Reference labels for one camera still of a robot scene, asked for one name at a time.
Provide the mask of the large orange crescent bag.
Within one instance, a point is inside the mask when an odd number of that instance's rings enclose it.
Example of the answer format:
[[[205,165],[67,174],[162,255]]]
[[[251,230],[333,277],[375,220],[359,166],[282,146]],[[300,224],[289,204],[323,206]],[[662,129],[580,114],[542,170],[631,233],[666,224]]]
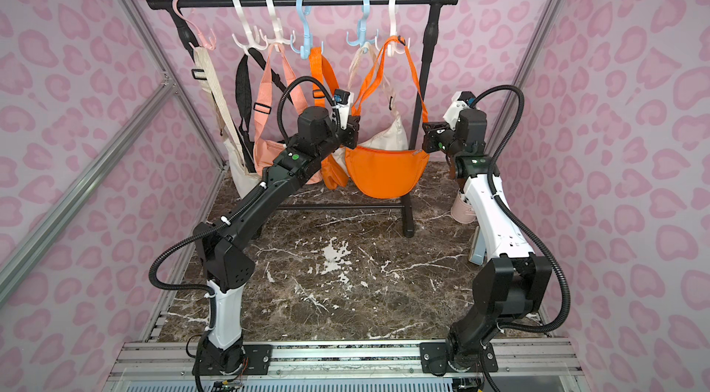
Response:
[[[364,79],[351,114],[360,116],[362,104],[377,90],[384,79],[385,48],[392,44],[404,47],[409,62],[412,81],[422,106],[422,122],[428,121],[428,111],[423,101],[419,77],[406,42],[400,36],[391,36],[373,61],[373,68]],[[345,161],[349,176],[365,195],[375,199],[395,199],[408,194],[418,183],[429,161],[423,150],[386,151],[364,145],[345,149]]]

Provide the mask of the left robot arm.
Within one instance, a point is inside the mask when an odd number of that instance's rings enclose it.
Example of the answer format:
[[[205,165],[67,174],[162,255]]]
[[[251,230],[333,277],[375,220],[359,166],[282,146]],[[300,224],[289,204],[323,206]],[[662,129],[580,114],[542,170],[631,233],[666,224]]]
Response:
[[[254,273],[255,262],[244,251],[273,212],[321,170],[331,153],[341,146],[356,146],[360,118],[351,112],[355,100],[352,93],[342,89],[329,92],[318,79],[303,76],[292,81],[283,95],[289,97],[306,82],[320,89],[327,106],[312,105],[299,114],[297,133],[285,136],[285,149],[264,169],[261,181],[240,200],[234,212],[215,224],[196,227],[190,238],[165,250],[149,269],[149,280],[159,290],[201,290],[210,301],[209,322],[193,359],[196,380],[202,375],[246,373],[248,356],[240,318],[244,288]],[[160,280],[162,263],[189,244],[195,244],[200,253],[205,283]]]

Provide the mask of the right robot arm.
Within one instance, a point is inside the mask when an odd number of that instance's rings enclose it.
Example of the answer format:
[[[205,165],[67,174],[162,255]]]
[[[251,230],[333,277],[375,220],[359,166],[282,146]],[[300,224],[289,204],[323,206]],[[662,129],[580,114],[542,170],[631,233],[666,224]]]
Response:
[[[491,154],[486,153],[486,113],[478,104],[496,92],[511,92],[517,109],[508,130]],[[420,360],[429,375],[482,374],[497,371],[492,346],[506,330],[548,334],[566,322],[571,292],[552,251],[512,213],[504,195],[497,161],[523,116],[525,97],[514,85],[499,85],[474,95],[456,92],[440,122],[423,125],[423,149],[447,157],[449,175],[460,186],[459,201],[471,207],[477,229],[473,260],[480,271],[473,279],[473,306],[455,322],[442,343],[423,343]]]

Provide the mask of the pink shoulder bag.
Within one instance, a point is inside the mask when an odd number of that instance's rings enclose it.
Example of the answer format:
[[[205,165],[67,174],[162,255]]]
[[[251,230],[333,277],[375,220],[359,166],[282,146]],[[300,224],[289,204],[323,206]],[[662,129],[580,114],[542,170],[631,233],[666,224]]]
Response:
[[[281,55],[286,84],[290,84],[296,79],[285,52],[278,46],[269,46],[264,55],[266,67],[264,68],[257,99],[253,106],[253,121],[255,124],[253,157],[259,174],[262,174],[263,170],[268,166],[272,166],[277,156],[285,149],[284,144],[266,140],[262,137],[269,116],[275,114],[275,107],[272,104],[272,68],[270,63],[273,53]]]

